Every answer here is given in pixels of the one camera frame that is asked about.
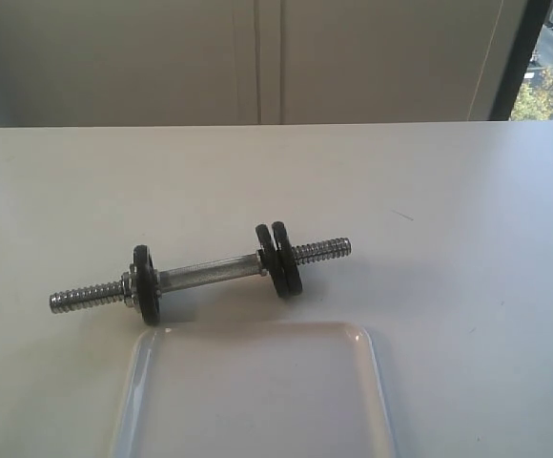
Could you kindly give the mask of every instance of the black weight plate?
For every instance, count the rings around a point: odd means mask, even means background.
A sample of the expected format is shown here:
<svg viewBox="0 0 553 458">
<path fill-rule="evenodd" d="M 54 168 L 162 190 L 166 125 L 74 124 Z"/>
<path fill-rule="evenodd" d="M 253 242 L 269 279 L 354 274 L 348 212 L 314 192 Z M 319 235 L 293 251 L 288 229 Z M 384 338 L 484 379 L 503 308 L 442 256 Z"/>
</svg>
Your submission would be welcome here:
<svg viewBox="0 0 553 458">
<path fill-rule="evenodd" d="M 155 292 L 154 263 L 147 245 L 137 245 L 133 250 L 136 267 L 136 294 L 143 321 L 149 326 L 160 323 L 160 302 Z"/>
<path fill-rule="evenodd" d="M 259 224 L 256 226 L 257 239 L 259 240 L 259 256 L 261 257 L 262 264 L 268 269 L 270 277 L 273 279 L 275 285 L 276 294 L 280 298 L 289 297 L 289 287 L 287 286 L 287 280 L 285 279 L 285 272 L 280 264 L 277 250 L 273 244 L 273 238 L 270 236 L 270 231 L 266 224 Z"/>
<path fill-rule="evenodd" d="M 302 279 L 299 277 L 294 250 L 289 237 L 287 237 L 285 224 L 281 221 L 273 222 L 273 234 L 275 235 L 276 251 L 283 266 L 285 280 L 289 286 L 289 294 L 297 296 L 302 292 Z"/>
</svg>

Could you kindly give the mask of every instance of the tree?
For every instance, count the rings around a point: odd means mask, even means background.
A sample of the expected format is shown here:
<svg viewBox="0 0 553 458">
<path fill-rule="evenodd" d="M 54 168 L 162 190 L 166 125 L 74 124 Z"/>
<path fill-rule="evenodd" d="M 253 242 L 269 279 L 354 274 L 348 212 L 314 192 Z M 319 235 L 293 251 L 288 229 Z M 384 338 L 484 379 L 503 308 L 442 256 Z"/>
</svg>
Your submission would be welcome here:
<svg viewBox="0 0 553 458">
<path fill-rule="evenodd" d="M 546 121 L 553 115 L 553 69 L 543 69 L 542 83 L 531 86 L 524 81 L 518 92 L 514 109 L 510 115 L 513 121 L 540 120 Z"/>
</svg>

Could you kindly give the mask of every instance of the white wall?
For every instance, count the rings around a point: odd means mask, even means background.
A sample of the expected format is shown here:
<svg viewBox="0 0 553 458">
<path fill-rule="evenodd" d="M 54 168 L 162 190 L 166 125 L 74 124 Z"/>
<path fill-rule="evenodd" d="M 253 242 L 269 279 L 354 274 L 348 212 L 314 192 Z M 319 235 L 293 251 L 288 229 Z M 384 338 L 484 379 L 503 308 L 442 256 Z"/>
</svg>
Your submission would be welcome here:
<svg viewBox="0 0 553 458">
<path fill-rule="evenodd" d="M 0 0 L 0 126 L 486 119 L 524 0 Z"/>
</svg>

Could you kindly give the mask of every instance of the black object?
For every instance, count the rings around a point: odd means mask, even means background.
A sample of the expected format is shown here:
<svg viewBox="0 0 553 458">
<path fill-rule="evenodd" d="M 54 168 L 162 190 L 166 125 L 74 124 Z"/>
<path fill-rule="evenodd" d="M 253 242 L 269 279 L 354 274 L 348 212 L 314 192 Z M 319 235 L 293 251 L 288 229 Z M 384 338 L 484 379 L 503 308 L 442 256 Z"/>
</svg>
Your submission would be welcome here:
<svg viewBox="0 0 553 458">
<path fill-rule="evenodd" d="M 285 272 L 283 266 L 280 263 L 275 245 L 273 244 L 273 238 L 270 236 L 270 231 L 266 224 L 259 224 L 256 226 L 257 239 L 259 240 L 259 256 L 264 268 L 268 270 L 270 277 L 273 279 L 275 285 L 276 294 L 280 298 L 289 297 L 289 286 L 285 279 Z"/>
<path fill-rule="evenodd" d="M 137 245 L 133 251 L 136 267 L 136 294 L 143 321 L 149 326 L 160 323 L 160 301 L 156 293 L 157 277 L 147 245 Z"/>
<path fill-rule="evenodd" d="M 289 294 L 297 296 L 302 293 L 302 279 L 299 277 L 294 250 L 289 237 L 287 237 L 285 224 L 281 221 L 273 222 L 273 234 L 275 235 L 276 250 L 285 273 L 285 280 L 289 287 Z"/>
<path fill-rule="evenodd" d="M 509 119 L 549 6 L 550 0 L 526 1 L 522 19 L 507 58 L 507 65 L 503 71 L 502 81 L 493 102 L 489 117 L 491 121 Z"/>
</svg>

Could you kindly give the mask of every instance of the white table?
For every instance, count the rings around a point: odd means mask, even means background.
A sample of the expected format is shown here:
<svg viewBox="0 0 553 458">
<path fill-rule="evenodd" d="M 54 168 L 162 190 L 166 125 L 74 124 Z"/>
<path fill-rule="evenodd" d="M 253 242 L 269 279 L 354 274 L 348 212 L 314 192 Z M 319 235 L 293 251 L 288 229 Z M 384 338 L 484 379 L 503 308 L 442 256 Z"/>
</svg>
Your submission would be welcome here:
<svg viewBox="0 0 553 458">
<path fill-rule="evenodd" d="M 0 457 L 105 456 L 133 344 L 121 304 L 51 292 L 293 242 L 353 255 L 166 296 L 198 321 L 348 321 L 374 340 L 401 457 L 553 456 L 553 122 L 0 130 Z"/>
</svg>

